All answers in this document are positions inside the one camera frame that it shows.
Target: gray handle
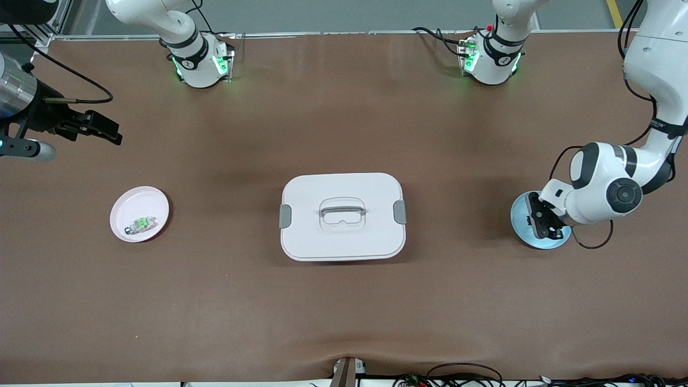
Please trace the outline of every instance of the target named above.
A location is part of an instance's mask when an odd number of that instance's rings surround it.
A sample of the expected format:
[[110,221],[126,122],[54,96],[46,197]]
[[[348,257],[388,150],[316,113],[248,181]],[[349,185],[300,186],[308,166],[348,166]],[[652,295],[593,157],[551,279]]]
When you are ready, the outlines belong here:
[[358,212],[363,215],[365,213],[365,208],[358,206],[326,207],[320,210],[320,216],[325,216],[327,213],[334,212]]

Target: black circular joint cap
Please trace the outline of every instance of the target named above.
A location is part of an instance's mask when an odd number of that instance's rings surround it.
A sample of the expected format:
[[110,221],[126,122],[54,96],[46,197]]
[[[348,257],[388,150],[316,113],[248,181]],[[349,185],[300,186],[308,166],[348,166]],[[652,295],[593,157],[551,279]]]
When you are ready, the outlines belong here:
[[632,179],[620,178],[612,181],[607,187],[607,202],[617,213],[633,211],[643,198],[643,190]]

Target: blue plate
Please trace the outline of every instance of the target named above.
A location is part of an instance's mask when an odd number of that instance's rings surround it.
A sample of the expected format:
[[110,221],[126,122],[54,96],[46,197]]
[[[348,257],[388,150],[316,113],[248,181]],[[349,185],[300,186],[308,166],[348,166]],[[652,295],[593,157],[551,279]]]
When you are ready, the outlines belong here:
[[561,232],[563,233],[563,238],[558,240],[553,240],[550,238],[538,239],[533,233],[533,227],[528,224],[528,206],[526,205],[526,196],[530,192],[523,193],[521,196],[516,198],[514,204],[511,206],[511,227],[514,228],[516,235],[521,238],[526,244],[542,250],[556,249],[557,247],[563,245],[571,236],[571,227],[564,227]]

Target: small bottle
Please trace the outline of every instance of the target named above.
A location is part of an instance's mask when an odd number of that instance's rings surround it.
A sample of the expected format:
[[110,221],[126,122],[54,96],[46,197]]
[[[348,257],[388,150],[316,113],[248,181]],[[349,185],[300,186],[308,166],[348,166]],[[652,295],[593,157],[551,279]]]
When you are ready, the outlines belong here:
[[125,233],[127,235],[134,235],[142,233],[143,231],[148,231],[155,227],[155,218],[152,216],[147,216],[146,218],[138,218],[134,220],[130,226],[125,227]]

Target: brown table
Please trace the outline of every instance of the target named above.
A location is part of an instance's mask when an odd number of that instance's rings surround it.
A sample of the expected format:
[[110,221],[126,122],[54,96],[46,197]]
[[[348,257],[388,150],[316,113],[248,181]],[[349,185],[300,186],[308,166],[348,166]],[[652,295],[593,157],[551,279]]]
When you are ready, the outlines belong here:
[[[641,133],[614,34],[536,34],[507,84],[463,79],[442,43],[410,35],[237,44],[232,83],[194,90],[149,42],[55,42],[115,101],[121,147],[37,134],[51,163],[2,160],[4,383],[253,381],[472,361],[508,378],[688,373],[686,164],[616,224],[604,249],[520,244],[509,208],[557,154]],[[97,90],[43,60],[69,96]],[[564,177],[566,161],[558,176]],[[385,262],[304,264],[277,209],[303,174],[384,171],[402,184],[407,245]],[[165,191],[157,239],[112,235],[117,197]],[[581,228],[589,244],[608,226]]]

